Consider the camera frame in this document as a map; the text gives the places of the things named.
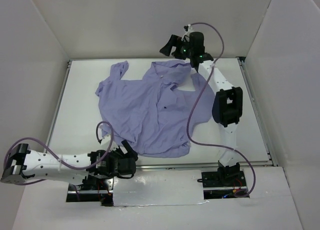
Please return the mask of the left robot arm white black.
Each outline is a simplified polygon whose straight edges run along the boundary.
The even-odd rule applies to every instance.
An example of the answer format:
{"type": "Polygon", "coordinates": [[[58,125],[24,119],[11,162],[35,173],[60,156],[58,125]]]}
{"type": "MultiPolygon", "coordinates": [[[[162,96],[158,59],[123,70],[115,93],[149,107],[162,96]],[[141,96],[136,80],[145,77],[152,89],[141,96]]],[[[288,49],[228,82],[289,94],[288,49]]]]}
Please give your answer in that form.
{"type": "Polygon", "coordinates": [[[24,185],[29,180],[62,181],[91,190],[97,184],[113,179],[130,179],[136,173],[138,154],[127,141],[124,149],[112,145],[106,152],[97,150],[75,155],[59,155],[31,150],[21,143],[8,152],[0,181],[6,184],[24,185]]]}

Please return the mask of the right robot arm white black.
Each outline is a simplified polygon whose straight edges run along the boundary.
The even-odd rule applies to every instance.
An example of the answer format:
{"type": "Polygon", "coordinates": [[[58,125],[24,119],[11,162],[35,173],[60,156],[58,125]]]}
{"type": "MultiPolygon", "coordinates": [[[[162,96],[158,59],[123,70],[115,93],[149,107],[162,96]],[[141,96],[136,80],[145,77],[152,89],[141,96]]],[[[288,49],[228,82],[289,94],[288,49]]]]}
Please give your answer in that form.
{"type": "Polygon", "coordinates": [[[160,49],[165,56],[190,60],[192,68],[206,79],[206,87],[214,92],[209,106],[214,121],[218,123],[222,144],[218,169],[203,172],[198,180],[205,188],[233,186],[241,178],[240,163],[236,149],[236,129],[243,114],[243,90],[234,87],[216,68],[216,59],[205,51],[204,35],[187,32],[184,36],[171,35],[160,49]]]}

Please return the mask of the lavender zip-up jacket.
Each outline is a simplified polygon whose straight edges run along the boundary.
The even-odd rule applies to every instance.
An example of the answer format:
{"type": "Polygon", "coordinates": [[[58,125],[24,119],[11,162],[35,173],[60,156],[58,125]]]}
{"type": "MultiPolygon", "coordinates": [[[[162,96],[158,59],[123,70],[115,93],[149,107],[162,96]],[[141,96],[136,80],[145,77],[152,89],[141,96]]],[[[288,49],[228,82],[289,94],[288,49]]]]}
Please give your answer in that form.
{"type": "Polygon", "coordinates": [[[124,80],[127,61],[111,66],[96,90],[103,135],[127,140],[145,157],[179,158],[190,152],[189,135],[212,118],[214,92],[189,63],[155,61],[141,80],[124,80]]]}

